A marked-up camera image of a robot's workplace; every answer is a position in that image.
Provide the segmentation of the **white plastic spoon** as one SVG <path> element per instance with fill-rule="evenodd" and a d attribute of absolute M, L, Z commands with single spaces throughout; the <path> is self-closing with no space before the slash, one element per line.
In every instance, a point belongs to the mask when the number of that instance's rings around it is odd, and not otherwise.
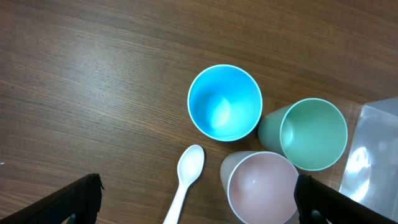
<path fill-rule="evenodd" d="M 205 152 L 197 144 L 188 147 L 177 164 L 178 188 L 163 224 L 177 224 L 189 187 L 199 178 L 204 168 Z"/>

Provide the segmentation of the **pink plastic cup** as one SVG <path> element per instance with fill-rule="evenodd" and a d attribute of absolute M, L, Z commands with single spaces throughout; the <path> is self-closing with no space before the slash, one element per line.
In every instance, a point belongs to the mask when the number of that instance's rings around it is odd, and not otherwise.
<path fill-rule="evenodd" d="M 238 151 L 221 164 L 220 178 L 233 213 L 250 224 L 282 224 L 297 211 L 299 173 L 285 157 L 269 151 Z"/>

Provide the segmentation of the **blue plastic cup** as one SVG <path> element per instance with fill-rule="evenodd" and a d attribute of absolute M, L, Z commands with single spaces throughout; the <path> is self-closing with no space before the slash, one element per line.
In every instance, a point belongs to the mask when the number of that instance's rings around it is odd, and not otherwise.
<path fill-rule="evenodd" d="M 253 77 L 235 65 L 218 64 L 192 81 L 187 109 L 193 124 L 217 141 L 237 141 L 258 124 L 262 93 Z"/>

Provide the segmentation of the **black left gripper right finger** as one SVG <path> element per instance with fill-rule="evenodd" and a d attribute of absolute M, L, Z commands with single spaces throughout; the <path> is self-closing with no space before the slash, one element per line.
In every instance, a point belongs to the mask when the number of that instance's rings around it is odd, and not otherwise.
<path fill-rule="evenodd" d="M 395 221 L 351 200 L 306 174 L 298 176 L 294 199 L 300 224 L 395 224 Z"/>

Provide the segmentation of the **green plastic cup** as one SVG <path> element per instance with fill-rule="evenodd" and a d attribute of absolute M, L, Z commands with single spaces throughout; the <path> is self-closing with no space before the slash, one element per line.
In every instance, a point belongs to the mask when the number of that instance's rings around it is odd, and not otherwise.
<path fill-rule="evenodd" d="M 302 170 L 320 171 L 344 154 L 348 127 L 342 112 L 321 98 L 306 98 L 266 115 L 258 137 L 269 151 Z"/>

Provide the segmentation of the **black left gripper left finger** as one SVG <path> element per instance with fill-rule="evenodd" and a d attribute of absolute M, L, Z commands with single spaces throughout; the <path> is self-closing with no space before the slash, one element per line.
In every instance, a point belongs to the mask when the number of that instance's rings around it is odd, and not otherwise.
<path fill-rule="evenodd" d="M 101 208 L 103 189 L 100 175 L 88 174 L 1 219 L 1 223 L 95 223 Z"/>

